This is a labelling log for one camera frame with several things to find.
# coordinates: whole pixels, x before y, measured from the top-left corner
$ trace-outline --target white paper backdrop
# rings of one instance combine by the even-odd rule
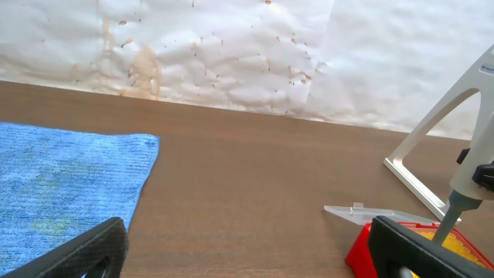
[[[410,131],[494,43],[484,0],[4,0],[0,79]],[[479,98],[432,132],[469,138]]]

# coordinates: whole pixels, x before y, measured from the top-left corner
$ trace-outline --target table surface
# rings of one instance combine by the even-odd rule
[[[161,136],[122,277],[352,277],[344,258],[361,227],[324,205],[434,219],[383,165],[398,132],[6,82],[0,120]],[[446,199],[468,144],[428,137],[404,163]],[[491,260],[493,209],[458,227]]]

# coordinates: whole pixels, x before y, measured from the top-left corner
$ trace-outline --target transparent lid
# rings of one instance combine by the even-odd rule
[[[386,216],[395,222],[414,222],[424,225],[437,223],[437,221],[425,219],[406,212],[399,212],[390,209],[365,208],[362,203],[354,203],[353,207],[325,205],[324,210],[358,225],[370,223],[372,222],[372,218],[379,215]]]

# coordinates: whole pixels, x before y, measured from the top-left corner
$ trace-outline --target blue microfiber cloth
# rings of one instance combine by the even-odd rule
[[[110,217],[128,230],[159,141],[0,122],[0,275]]]

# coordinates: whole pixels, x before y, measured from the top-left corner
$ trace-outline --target brown tabletop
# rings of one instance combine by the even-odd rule
[[[0,120],[161,136],[130,225],[122,277],[352,277],[361,227],[324,205],[434,216],[383,166],[406,134],[0,83]],[[447,198],[467,141],[429,137],[405,164]],[[494,259],[494,205],[459,230]]]

